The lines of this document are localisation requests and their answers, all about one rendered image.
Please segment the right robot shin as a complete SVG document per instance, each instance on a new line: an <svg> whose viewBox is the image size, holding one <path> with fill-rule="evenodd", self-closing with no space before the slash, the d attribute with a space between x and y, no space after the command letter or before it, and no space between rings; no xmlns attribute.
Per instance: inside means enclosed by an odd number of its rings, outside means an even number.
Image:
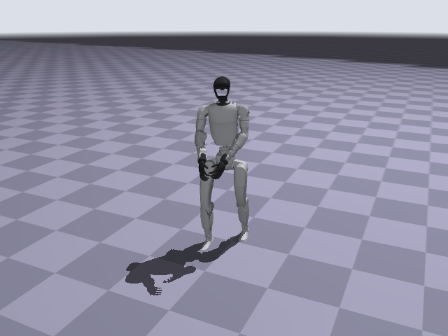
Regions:
<svg viewBox="0 0 448 336"><path fill-rule="evenodd" d="M214 213L212 212L207 214L205 210L201 209L200 217L206 240L208 240L209 238L209 241L211 241L212 240L211 229L213 225Z"/></svg>

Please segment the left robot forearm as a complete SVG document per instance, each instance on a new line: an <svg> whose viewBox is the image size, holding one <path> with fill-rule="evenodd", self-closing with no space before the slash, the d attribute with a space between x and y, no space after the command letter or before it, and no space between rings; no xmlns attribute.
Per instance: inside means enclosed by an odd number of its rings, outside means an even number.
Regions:
<svg viewBox="0 0 448 336"><path fill-rule="evenodd" d="M231 158L235 156L237 151L242 148L242 146L245 144L245 141L247 139L247 136L245 133L241 133L236 141L233 141L233 144L229 149L226 150L224 154L227 154L226 160L229 162Z"/></svg>

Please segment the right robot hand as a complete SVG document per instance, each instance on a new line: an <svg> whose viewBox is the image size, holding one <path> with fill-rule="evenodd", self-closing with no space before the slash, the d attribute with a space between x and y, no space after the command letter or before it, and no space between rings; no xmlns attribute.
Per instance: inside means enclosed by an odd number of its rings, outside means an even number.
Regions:
<svg viewBox="0 0 448 336"><path fill-rule="evenodd" d="M206 155L204 153L201 153L200 155L200 159L198 160L199 163L199 177L203 180L203 181L207 181L209 178L206 176L210 176L209 174L207 174L204 170L204 168L208 167L205 165L206 163ZM205 176L206 175L206 176Z"/></svg>

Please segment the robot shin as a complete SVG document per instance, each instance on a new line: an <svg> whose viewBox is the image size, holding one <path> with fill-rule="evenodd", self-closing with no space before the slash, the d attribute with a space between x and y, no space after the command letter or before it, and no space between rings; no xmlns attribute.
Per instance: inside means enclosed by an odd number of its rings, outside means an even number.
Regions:
<svg viewBox="0 0 448 336"><path fill-rule="evenodd" d="M242 230L248 232L248 219L249 219L249 199L246 198L246 206L239 206L238 208L239 221L241 222Z"/></svg>
<svg viewBox="0 0 448 336"><path fill-rule="evenodd" d="M214 213L212 212L207 214L205 210L201 209L200 217L206 240L208 240L209 238L209 241L211 241L212 240L211 229L213 225Z"/></svg>

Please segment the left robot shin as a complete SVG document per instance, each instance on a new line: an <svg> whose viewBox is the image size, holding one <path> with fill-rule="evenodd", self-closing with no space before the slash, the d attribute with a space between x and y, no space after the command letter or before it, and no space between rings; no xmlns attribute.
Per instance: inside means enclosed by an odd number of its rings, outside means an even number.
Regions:
<svg viewBox="0 0 448 336"><path fill-rule="evenodd" d="M238 208L239 221L241 222L242 230L248 232L248 219L249 219L249 199L246 198L246 206L239 206Z"/></svg>

